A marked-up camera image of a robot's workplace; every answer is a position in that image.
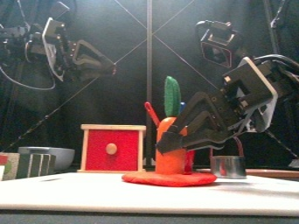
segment table surface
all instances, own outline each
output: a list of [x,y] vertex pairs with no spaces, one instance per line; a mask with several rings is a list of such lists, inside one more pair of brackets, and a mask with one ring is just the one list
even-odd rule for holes
[[211,185],[163,187],[122,174],[64,173],[0,182],[0,209],[123,214],[298,216],[299,182],[247,176]]

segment gray bowl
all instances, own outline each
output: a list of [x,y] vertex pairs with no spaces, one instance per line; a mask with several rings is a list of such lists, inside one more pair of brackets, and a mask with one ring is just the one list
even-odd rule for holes
[[71,163],[75,156],[75,150],[63,149],[63,148],[52,148],[52,147],[19,147],[18,152],[20,154],[51,154],[56,156],[56,162],[54,166],[54,170],[56,172],[64,171],[71,167]]

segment silver cup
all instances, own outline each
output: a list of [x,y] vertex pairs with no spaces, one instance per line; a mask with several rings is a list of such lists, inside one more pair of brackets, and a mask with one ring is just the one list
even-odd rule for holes
[[243,148],[238,144],[238,156],[214,156],[210,149],[210,170],[218,178],[244,179],[247,177]]

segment black curtain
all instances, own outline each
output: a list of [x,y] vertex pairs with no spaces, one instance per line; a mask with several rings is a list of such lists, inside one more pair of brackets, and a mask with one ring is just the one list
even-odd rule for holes
[[[2,150],[18,151],[19,146],[51,146],[76,150],[75,164],[80,163],[83,143],[82,124],[147,125],[144,102],[148,99],[148,51],[152,53],[151,97],[159,118],[164,118],[164,79],[172,76],[182,88],[187,102],[198,91],[211,92],[222,87],[227,68],[216,66],[202,57],[199,40],[204,30],[195,35],[195,25],[202,20],[231,22],[234,30],[244,36],[251,55],[274,53],[266,1],[260,0],[78,0],[63,1],[71,9],[68,35],[71,40],[87,40],[116,62],[116,75],[102,77],[91,84],[58,82],[52,91],[32,91],[18,87],[4,78],[2,83]],[[151,17],[148,3],[152,2]],[[50,8],[56,1],[24,0],[23,11],[30,24],[44,26]],[[276,14],[279,1],[271,1],[270,10]],[[289,1],[283,24],[275,29],[280,53],[299,60],[298,51],[298,2]],[[0,3],[0,24],[23,25],[18,3]],[[152,49],[147,49],[147,25],[152,19]],[[39,62],[14,63],[7,72],[20,82],[48,87],[48,67]],[[275,111],[271,131],[286,145],[299,153],[298,142],[287,128],[287,111]],[[18,141],[19,136],[39,122],[42,125]],[[155,156],[155,127],[151,141],[144,146],[146,155]],[[264,133],[240,136],[247,166],[287,166],[291,154]],[[236,153],[234,141],[218,153]],[[208,151],[196,151],[196,165],[208,165]]]

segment metal pole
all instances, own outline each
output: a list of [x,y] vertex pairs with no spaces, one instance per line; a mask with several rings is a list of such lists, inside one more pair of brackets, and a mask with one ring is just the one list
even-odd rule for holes
[[[152,18],[154,18],[154,3],[152,0],[147,0],[147,85],[146,85],[146,99],[148,102],[152,102],[152,57],[154,57],[154,50],[152,50],[152,33],[154,33],[154,25],[152,25]],[[146,166],[151,166],[152,161],[152,119],[150,115],[146,118]]]

